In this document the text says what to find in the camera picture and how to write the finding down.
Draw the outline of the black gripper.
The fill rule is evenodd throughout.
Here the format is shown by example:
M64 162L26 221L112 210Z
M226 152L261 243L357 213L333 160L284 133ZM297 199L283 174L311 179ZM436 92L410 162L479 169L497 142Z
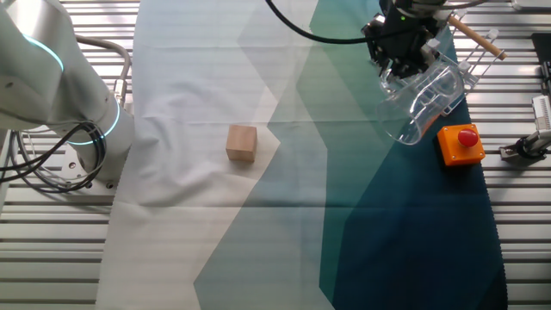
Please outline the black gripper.
M409 52L414 50L421 28L431 24L433 11L412 0L381 0L381 11L383 14L375 14L362 28L371 61L387 65L388 56L404 56L395 58L391 65L391 73L397 78L426 72L439 58L439 52L427 44Z

